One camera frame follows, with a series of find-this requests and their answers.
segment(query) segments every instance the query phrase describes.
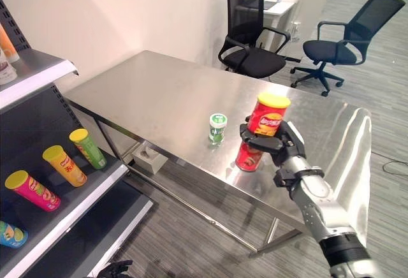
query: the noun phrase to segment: robotic arm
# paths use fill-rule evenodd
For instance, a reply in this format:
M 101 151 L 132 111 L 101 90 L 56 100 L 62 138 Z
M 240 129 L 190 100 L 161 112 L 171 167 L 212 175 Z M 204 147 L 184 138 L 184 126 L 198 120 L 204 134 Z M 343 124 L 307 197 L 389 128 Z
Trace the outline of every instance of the robotic arm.
M 347 212 L 336 201 L 318 166 L 306 161 L 303 142 L 290 123 L 282 121 L 274 137 L 255 135 L 240 126 L 242 140 L 252 148 L 268 152 L 279 167 L 273 181 L 285 187 L 302 211 L 306 227 L 319 243 L 333 278 L 381 278 L 376 262 L 350 226 Z

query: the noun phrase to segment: chair seat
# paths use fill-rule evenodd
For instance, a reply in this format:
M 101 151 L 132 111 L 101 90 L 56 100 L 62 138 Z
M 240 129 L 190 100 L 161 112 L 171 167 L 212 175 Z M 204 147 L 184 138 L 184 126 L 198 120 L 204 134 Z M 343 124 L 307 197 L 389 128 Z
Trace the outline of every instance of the chair seat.
M 237 50 L 224 58 L 224 63 L 232 69 L 245 56 L 245 50 Z M 241 65 L 238 73 L 254 78 L 268 77 L 285 66 L 285 59 L 275 53 L 257 47 L 251 47 L 249 56 Z
M 303 44 L 303 50 L 307 57 L 313 61 L 335 62 L 336 42 L 311 40 Z M 345 45 L 339 46 L 337 64 L 356 63 L 357 57 Z

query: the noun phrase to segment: chair backrest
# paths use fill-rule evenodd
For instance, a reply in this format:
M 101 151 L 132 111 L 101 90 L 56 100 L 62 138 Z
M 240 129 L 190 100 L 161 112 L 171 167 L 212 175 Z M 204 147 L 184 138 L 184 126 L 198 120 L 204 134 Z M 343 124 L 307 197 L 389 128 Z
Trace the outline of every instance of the chair backrest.
M 368 0 L 346 25 L 344 39 L 371 41 L 377 31 L 404 5 L 403 0 Z M 365 59 L 368 44 L 353 45 Z
M 263 0 L 228 0 L 228 36 L 255 46 L 263 27 Z

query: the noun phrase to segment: chair armrest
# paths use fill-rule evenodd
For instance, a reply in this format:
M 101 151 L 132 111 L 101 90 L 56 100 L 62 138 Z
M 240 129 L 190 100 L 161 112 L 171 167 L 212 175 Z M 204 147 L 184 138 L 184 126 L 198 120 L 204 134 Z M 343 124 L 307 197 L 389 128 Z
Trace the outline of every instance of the chair armrest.
M 280 31 L 279 29 L 276 29 L 273 27 L 262 27 L 262 30 L 264 29 L 267 29 L 277 34 L 281 34 L 285 37 L 285 41 L 280 45 L 280 47 L 278 47 L 275 54 L 277 54 L 286 45 L 286 43 L 291 39 L 291 34 L 289 34 L 287 31 Z
M 338 25 L 338 26 L 346 26 L 348 23 L 344 22 L 334 22 L 334 21 L 320 21 L 317 25 L 317 39 L 320 40 L 320 27 L 323 25 Z
M 368 40 L 347 40 L 347 39 L 340 40 L 339 42 L 336 43 L 336 54 L 335 54 L 335 59 L 334 59 L 335 63 L 333 63 L 333 64 L 337 64 L 337 54 L 339 52 L 339 47 L 341 45 L 346 45 L 347 43 L 351 43 L 351 44 L 370 44 L 370 41 L 368 41 Z M 353 63 L 353 65 L 357 66 L 357 65 L 363 63 L 365 61 L 365 56 L 362 54 L 361 58 L 362 58 L 362 61 L 357 62 L 357 63 Z
M 226 37 L 225 37 L 225 42 L 228 42 L 229 44 L 232 44 L 232 45 L 234 45 L 234 46 L 236 46 L 236 47 L 242 47 L 242 48 L 245 50 L 245 55 L 244 55 L 244 57 L 243 57 L 242 60 L 238 63 L 237 68 L 233 69 L 234 72 L 237 72 L 238 69 L 241 67 L 242 63 L 243 63 L 243 62 L 245 61 L 245 59 L 249 56 L 249 52 L 250 52 L 249 46 L 248 46 L 248 45 L 245 45 L 245 44 L 243 44 L 243 43 L 240 43 L 240 42 L 238 42 L 237 40 L 234 40 L 234 39 L 230 38 L 229 36 L 226 36 Z M 222 63 L 224 63 L 224 61 L 223 61 L 223 59 L 222 59 L 222 57 L 221 57 L 221 54 L 222 54 L 223 52 L 225 52 L 225 50 L 224 50 L 224 51 L 221 50 L 221 51 L 219 52 L 219 54 L 218 54 L 218 59 L 219 59 Z

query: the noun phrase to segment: yellow lid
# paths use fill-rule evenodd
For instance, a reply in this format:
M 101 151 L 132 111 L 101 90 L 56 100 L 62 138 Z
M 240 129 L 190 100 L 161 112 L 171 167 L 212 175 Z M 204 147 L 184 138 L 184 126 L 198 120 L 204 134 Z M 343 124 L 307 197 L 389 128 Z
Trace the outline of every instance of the yellow lid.
M 80 128 L 77 130 L 74 130 L 70 135 L 69 139 L 72 142 L 81 142 L 83 139 L 85 139 L 88 136 L 88 131 L 85 128 Z
M 47 160 L 48 162 L 53 161 L 57 159 L 59 156 L 61 156 L 63 152 L 64 150 L 62 149 L 62 146 L 60 145 L 51 146 L 47 148 L 46 150 L 44 150 L 43 159 Z
M 286 96 L 274 95 L 262 92 L 258 95 L 258 101 L 265 106 L 273 108 L 287 108 L 291 101 Z
M 4 183 L 7 189 L 13 190 L 23 185 L 26 182 L 28 173 L 24 170 L 16 171 L 7 177 Z

